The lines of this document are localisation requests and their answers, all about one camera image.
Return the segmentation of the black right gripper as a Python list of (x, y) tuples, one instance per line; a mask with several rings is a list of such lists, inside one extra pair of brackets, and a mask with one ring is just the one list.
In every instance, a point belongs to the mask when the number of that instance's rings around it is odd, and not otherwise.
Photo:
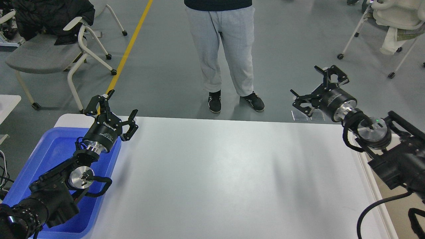
[[(347, 74), (336, 65), (329, 68), (314, 66), (315, 70), (323, 75), (323, 83), (317, 88), (315, 94), (300, 96), (293, 89), (290, 92), (295, 96), (292, 106), (311, 117), (317, 108), (327, 115), (332, 121), (344, 121), (346, 115), (357, 106), (357, 99), (340, 88), (350, 82)], [(331, 77), (337, 76), (337, 82), (332, 82)], [(318, 106), (313, 106), (312, 101), (318, 100)]]

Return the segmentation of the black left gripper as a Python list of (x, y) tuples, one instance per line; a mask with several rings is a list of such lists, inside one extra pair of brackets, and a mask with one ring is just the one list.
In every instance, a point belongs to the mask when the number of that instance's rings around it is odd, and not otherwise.
[[(138, 130), (138, 125), (135, 121), (138, 109), (134, 109), (125, 121), (121, 121), (117, 116), (112, 116), (109, 100), (114, 92), (115, 90), (111, 89), (107, 94), (92, 97), (86, 109), (83, 109), (84, 115), (99, 115), (83, 137), (86, 149), (97, 154), (109, 153), (118, 136), (123, 142), (129, 141)], [(129, 129), (123, 133), (122, 127), (125, 125), (128, 125)]]

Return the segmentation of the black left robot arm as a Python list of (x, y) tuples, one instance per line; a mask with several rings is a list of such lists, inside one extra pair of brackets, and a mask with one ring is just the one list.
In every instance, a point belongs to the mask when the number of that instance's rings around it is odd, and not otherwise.
[(38, 237), (46, 224), (58, 226), (79, 213), (79, 201), (105, 194), (112, 179), (95, 175), (91, 164), (109, 153), (118, 138), (129, 141), (138, 130), (137, 110), (126, 121), (111, 112), (109, 100), (114, 90), (92, 97), (84, 115), (94, 123), (84, 137), (76, 139), (73, 156), (40, 175), (29, 185), (31, 194), (14, 206), (1, 204), (1, 238)]

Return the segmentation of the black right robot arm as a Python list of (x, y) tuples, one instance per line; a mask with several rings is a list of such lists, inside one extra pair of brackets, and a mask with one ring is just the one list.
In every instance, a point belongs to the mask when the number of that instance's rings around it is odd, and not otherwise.
[(403, 187), (406, 192), (372, 203), (360, 214), (357, 237), (361, 236), (361, 224), (373, 208), (389, 201), (416, 194), (425, 197), (425, 135), (394, 111), (385, 118), (370, 117), (357, 107), (357, 99), (344, 91), (341, 85), (349, 83), (345, 72), (335, 65), (322, 69), (314, 67), (323, 76), (323, 83), (310, 94), (299, 95), (294, 90), (293, 107), (311, 117), (322, 111), (343, 127), (343, 142), (359, 153), (366, 153), (369, 166), (389, 189)]

